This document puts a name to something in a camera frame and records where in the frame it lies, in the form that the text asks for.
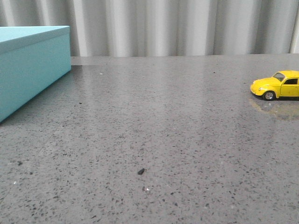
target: toy car window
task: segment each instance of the toy car window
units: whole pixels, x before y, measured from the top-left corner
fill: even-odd
[[[285,78],[285,76],[279,72],[273,75],[273,77],[277,78],[280,82]]]
[[[296,85],[298,83],[298,79],[297,78],[291,78],[285,81],[284,84],[286,85]]]

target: box lid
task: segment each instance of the box lid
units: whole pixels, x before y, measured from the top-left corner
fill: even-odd
[[[0,54],[69,33],[69,26],[0,27]]]

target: toy car roof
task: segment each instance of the toy car roof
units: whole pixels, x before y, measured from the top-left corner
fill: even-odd
[[[286,78],[299,78],[299,71],[285,70],[279,71],[279,73],[284,74]]]

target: gray countertop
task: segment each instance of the gray countertop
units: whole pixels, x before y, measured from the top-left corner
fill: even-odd
[[[72,58],[0,124],[0,223],[297,223],[299,101],[249,87],[298,62]]]

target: toy car wheel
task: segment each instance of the toy car wheel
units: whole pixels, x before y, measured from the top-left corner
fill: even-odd
[[[273,91],[268,91],[268,92],[265,92],[265,93],[263,94],[263,99],[264,99],[264,100],[269,100],[269,101],[271,101],[271,100],[275,100],[275,98],[276,98],[276,96],[275,96],[275,92],[273,92]]]

